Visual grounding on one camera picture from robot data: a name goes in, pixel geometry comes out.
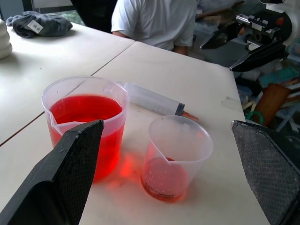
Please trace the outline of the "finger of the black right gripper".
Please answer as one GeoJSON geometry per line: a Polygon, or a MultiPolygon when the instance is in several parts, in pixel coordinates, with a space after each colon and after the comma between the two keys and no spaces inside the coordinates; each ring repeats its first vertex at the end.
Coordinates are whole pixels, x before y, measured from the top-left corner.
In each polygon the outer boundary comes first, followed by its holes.
{"type": "Polygon", "coordinates": [[[289,55],[285,49],[286,46],[281,41],[262,45],[242,56],[230,67],[230,70],[232,72],[247,72],[274,60],[285,59],[289,55]]]}
{"type": "Polygon", "coordinates": [[[201,50],[217,49],[226,45],[229,41],[235,39],[239,32],[244,27],[244,24],[237,21],[224,26],[221,29],[213,32],[207,37],[204,42],[200,45],[201,50]]]}

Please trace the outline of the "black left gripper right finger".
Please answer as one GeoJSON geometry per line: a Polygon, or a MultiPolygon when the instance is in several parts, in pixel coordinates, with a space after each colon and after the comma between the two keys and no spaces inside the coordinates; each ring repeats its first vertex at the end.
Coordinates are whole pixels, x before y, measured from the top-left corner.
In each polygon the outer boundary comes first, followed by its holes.
{"type": "Polygon", "coordinates": [[[279,132],[234,120],[247,182],[271,225],[300,223],[300,151],[279,132]]]}

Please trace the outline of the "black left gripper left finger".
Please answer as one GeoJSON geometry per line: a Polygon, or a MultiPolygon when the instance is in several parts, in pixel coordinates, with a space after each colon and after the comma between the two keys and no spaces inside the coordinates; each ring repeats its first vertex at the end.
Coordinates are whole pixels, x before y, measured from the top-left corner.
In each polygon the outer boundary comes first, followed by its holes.
{"type": "Polygon", "coordinates": [[[66,131],[0,213],[2,225],[77,225],[96,170],[102,120],[66,131]]]}

